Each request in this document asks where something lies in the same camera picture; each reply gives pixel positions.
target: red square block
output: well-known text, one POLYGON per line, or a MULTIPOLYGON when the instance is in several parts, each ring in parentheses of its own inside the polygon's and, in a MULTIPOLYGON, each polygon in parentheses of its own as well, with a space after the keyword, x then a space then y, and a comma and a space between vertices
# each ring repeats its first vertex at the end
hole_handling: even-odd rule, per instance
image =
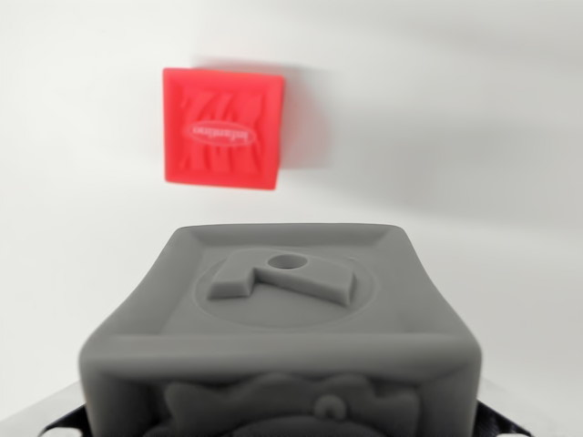
POLYGON ((283 77, 164 70, 166 180, 274 189, 283 77))

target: white backdrop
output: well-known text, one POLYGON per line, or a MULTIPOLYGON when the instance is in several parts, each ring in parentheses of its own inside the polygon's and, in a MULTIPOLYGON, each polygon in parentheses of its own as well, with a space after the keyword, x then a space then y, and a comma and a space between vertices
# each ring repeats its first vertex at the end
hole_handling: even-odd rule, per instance
POLYGON ((171 232, 399 225, 486 377, 574 430, 583 6, 0 2, 0 418, 77 378, 171 232), (161 69, 289 78, 274 192, 162 177, 161 69))

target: raised shape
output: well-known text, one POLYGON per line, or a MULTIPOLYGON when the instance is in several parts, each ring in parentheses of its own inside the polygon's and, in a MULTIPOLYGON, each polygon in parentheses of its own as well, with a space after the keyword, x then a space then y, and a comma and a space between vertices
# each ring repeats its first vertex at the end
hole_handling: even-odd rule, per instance
POLYGON ((244 249, 229 255, 210 285, 209 299, 246 298, 257 282, 307 294, 347 307, 354 274, 318 257, 273 249, 244 249))

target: gray cube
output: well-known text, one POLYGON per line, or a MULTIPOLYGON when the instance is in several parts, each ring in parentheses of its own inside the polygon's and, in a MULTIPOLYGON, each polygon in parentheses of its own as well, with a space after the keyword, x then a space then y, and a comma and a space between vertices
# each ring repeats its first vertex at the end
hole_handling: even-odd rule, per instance
POLYGON ((402 229, 177 230, 95 331, 95 437, 469 437, 479 346, 402 229))

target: hole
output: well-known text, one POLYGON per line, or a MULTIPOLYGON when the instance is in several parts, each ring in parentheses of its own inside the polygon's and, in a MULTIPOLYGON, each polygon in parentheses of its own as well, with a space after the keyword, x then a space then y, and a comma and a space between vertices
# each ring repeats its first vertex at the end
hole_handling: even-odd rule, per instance
POLYGON ((305 266, 308 260, 300 255, 278 255, 271 258, 267 263, 275 269, 298 269, 305 266))

